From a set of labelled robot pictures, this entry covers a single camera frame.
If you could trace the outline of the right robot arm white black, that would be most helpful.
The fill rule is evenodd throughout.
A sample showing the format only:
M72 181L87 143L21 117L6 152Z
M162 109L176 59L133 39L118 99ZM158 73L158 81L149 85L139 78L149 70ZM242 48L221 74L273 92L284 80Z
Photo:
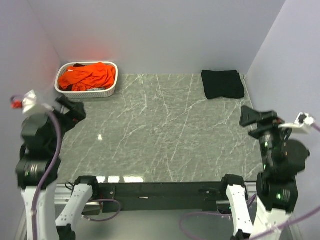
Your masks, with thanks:
M257 126L248 135L259 141L263 171L256 179L255 219L251 220L245 198L245 181L227 174L221 180L219 193L229 200L233 220L233 240L278 240L282 225L291 218L298 200L296 176L306 168L310 156L307 147L292 133L309 134L314 119L299 113L293 123L286 123L275 111L256 111L242 106L239 124Z

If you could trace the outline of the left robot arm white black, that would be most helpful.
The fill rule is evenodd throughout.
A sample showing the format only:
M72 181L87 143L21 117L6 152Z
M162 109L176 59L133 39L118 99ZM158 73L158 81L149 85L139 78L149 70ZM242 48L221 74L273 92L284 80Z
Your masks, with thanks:
M21 109L26 117L22 123L23 144L15 173L24 201L29 240L76 239L75 227L86 204L100 195L95 176L80 176L61 216L56 217L55 194L63 137L87 114L82 102L65 96L55 101L67 108L67 112L41 102L33 92L10 99L11 107Z

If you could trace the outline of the black t-shirt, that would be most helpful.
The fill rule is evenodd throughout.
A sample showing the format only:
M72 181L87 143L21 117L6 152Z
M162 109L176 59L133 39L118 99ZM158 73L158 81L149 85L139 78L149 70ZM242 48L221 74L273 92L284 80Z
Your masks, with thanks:
M204 94L208 100L218 98L242 99L245 97L245 88L237 70L202 70L201 79Z

